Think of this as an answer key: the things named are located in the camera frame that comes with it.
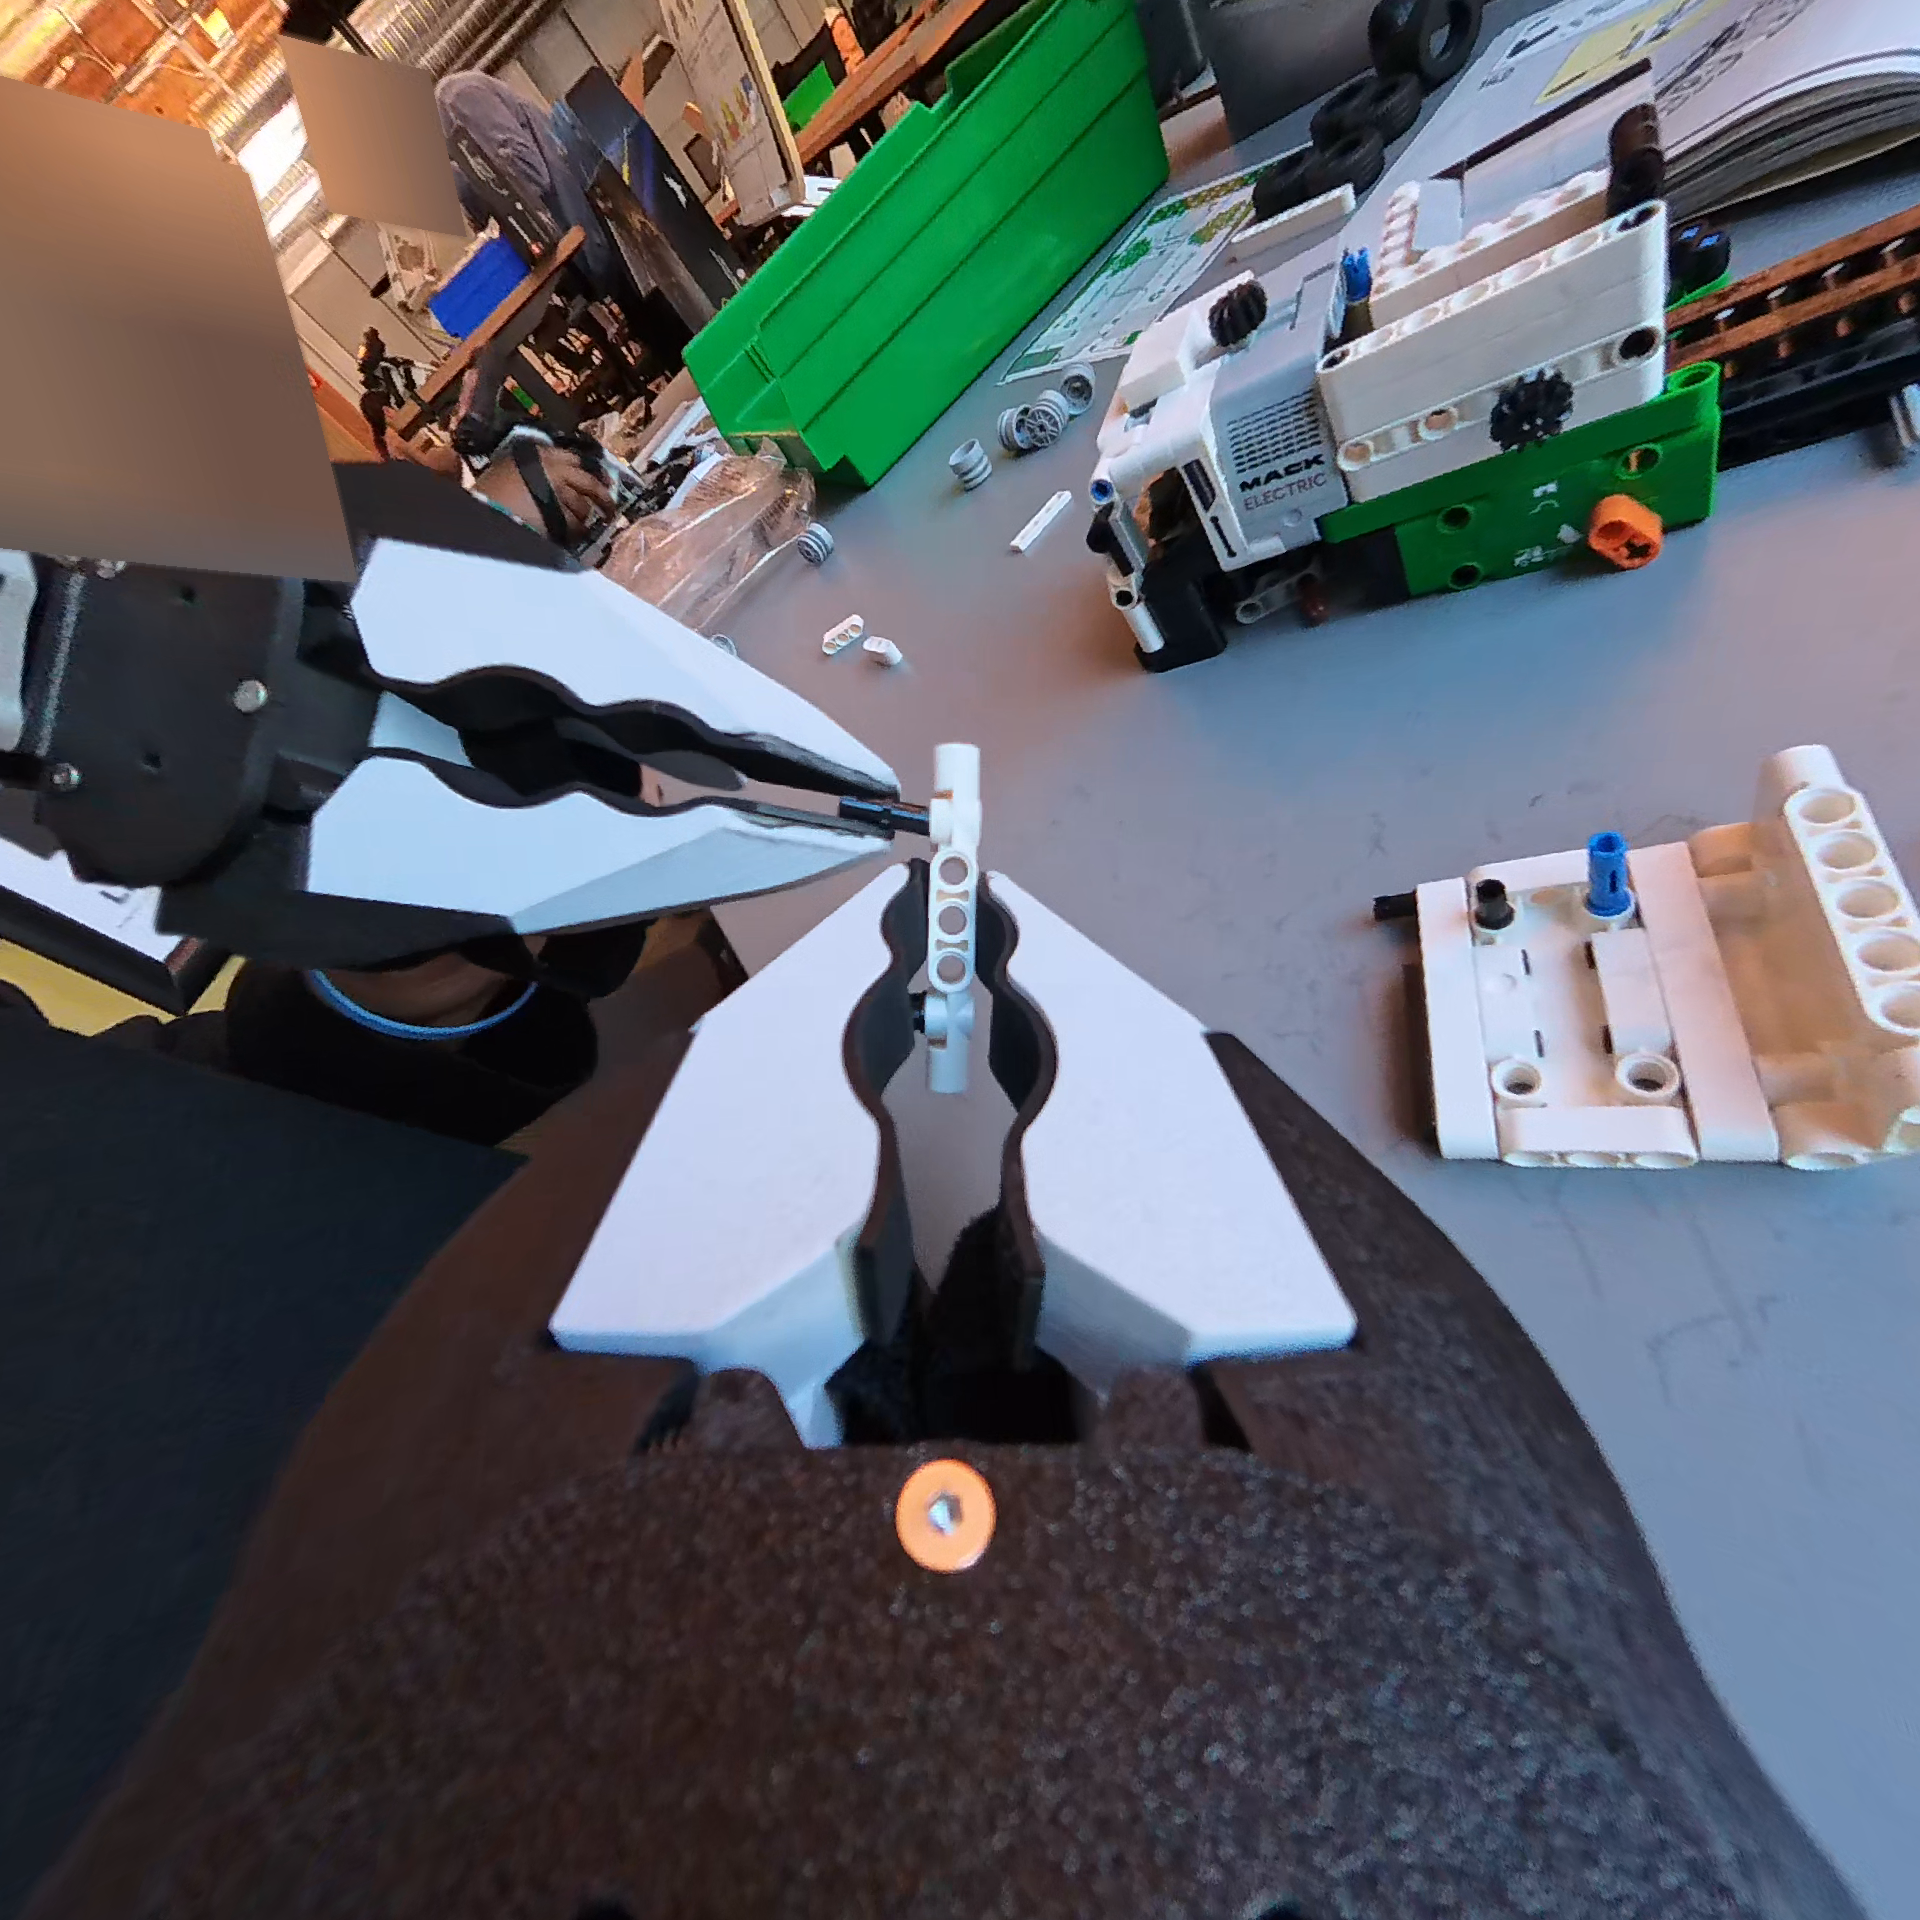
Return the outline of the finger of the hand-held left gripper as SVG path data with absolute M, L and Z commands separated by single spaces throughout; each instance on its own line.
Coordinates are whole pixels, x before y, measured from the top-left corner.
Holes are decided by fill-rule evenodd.
M 683 806 L 566 784 L 479 800 L 475 764 L 371 754 L 302 820 L 302 889 L 484 917 L 514 934 L 619 928 L 776 896 L 888 847 L 884 831 L 721 788 L 721 754 L 640 754 Z
M 633 757 L 699 754 L 765 784 L 903 800 L 893 764 L 821 709 L 594 569 L 374 535 L 353 621 L 371 675 L 454 732 L 583 722 Z

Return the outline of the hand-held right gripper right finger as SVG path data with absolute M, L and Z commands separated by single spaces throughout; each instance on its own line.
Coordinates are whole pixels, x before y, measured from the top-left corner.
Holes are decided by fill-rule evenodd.
M 1040 1348 L 1075 1387 L 1350 1348 L 1355 1307 L 1209 1024 L 1010 875 L 989 889 L 1010 917 L 1010 994 L 1048 1036 L 1048 1092 L 1017 1132 Z

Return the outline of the white lego beam piece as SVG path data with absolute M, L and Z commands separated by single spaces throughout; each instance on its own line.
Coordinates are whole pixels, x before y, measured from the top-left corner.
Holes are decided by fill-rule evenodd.
M 969 1094 L 974 1077 L 974 934 L 977 934 L 977 748 L 937 748 L 925 800 L 925 1092 Z

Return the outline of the long white lego plate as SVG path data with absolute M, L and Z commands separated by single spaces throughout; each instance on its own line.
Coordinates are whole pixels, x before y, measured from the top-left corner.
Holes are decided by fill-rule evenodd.
M 1230 254 L 1282 254 L 1282 244 L 1311 244 L 1316 231 L 1337 231 L 1355 215 L 1355 188 L 1337 181 L 1273 221 L 1254 221 L 1230 231 Z

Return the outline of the lego truck model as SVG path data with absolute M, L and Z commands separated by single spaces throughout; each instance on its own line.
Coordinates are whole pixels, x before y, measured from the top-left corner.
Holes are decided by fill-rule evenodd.
M 1149 675 L 1275 607 L 1640 569 L 1721 499 L 1721 371 L 1669 371 L 1693 244 L 1648 71 L 1396 181 L 1383 229 L 1126 348 L 1087 548 Z

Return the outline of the black lego tire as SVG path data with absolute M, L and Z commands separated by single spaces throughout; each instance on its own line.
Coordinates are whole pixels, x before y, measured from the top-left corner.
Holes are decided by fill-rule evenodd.
M 1316 117 L 1311 117 L 1311 141 L 1337 151 L 1340 135 L 1409 135 L 1423 122 L 1423 76 L 1411 71 L 1362 71 L 1350 82 L 1337 82 Z
M 1371 63 L 1383 76 L 1411 76 L 1443 88 L 1466 71 L 1480 46 L 1486 0 L 1376 0 L 1371 4 Z
M 1333 188 L 1371 197 L 1383 181 L 1383 129 L 1337 129 L 1316 151 L 1291 151 L 1258 167 L 1254 181 L 1254 221 L 1275 221 Z

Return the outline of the person's left hand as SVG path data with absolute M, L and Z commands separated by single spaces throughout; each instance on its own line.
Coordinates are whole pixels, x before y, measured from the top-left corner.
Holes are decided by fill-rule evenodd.
M 541 997 L 556 997 L 551 976 L 490 970 L 466 955 L 374 970 L 302 968 L 297 976 L 322 1012 L 388 1044 L 475 1044 L 526 1019 Z

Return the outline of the clear plastic bags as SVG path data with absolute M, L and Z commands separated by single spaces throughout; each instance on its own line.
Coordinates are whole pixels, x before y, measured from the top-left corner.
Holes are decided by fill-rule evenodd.
M 609 535 L 594 562 L 619 591 L 657 600 L 697 633 L 721 633 L 734 600 L 804 535 L 820 470 L 773 439 L 709 451 L 689 487 Z

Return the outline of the blue storage bin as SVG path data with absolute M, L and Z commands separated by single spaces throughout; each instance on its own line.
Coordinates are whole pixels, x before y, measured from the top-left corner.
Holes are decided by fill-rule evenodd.
M 526 281 L 526 257 L 507 231 L 475 240 L 454 275 L 428 292 L 428 320 L 448 336 L 475 336 Z

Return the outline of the stack of green plastic bins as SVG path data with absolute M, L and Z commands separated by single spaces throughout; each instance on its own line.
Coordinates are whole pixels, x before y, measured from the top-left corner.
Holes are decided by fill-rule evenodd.
M 1169 181 L 1126 0 L 1033 0 L 689 344 L 734 446 L 873 487 Z

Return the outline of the person's dark trousers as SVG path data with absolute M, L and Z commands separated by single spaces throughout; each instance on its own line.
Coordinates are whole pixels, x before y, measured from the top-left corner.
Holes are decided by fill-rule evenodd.
M 272 968 L 97 1036 L 5 988 L 5 1916 L 178 1692 L 322 1387 L 589 1070 L 583 997 L 501 976 L 454 1044 Z

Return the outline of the green sticker sheet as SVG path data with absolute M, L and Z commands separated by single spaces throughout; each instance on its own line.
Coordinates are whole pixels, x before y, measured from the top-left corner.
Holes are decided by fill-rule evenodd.
M 1149 199 L 1001 383 L 1059 383 L 1071 362 L 1125 362 L 1136 336 L 1169 320 L 1254 221 L 1258 167 Z

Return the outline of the dark grey box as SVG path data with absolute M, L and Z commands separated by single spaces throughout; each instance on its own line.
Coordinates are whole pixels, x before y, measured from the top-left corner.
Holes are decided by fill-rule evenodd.
M 1201 51 L 1218 82 L 1230 141 L 1333 96 L 1376 63 L 1376 0 L 1209 0 L 1192 4 Z

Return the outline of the open instruction booklet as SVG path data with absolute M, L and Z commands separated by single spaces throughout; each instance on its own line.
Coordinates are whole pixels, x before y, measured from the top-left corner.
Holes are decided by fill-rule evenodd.
M 1849 167 L 1920 122 L 1912 0 L 1543 4 L 1506 28 L 1448 105 L 1489 141 L 1635 63 L 1651 82 L 1676 215 Z

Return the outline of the brown and black lego frame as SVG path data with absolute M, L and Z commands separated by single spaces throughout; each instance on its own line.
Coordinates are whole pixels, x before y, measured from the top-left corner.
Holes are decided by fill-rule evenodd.
M 1721 371 L 1721 470 L 1874 431 L 1920 451 L 1920 208 L 1669 309 L 1669 371 Z

